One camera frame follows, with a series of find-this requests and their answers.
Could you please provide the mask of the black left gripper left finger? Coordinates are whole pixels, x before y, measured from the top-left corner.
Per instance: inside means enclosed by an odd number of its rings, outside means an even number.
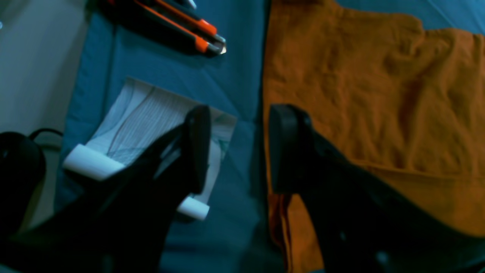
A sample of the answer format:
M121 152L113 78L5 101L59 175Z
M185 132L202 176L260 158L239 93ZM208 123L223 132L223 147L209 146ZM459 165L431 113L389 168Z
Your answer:
M23 273L156 273L178 206L203 191L210 138L210 109L198 105L130 166L1 240L1 264Z

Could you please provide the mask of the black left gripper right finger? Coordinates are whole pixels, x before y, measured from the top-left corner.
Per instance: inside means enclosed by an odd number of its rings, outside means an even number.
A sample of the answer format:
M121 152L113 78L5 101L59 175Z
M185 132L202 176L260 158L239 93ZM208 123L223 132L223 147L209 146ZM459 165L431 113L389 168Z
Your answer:
M327 273L483 273L482 237L460 233L349 162L291 104L269 114L272 188L298 194Z

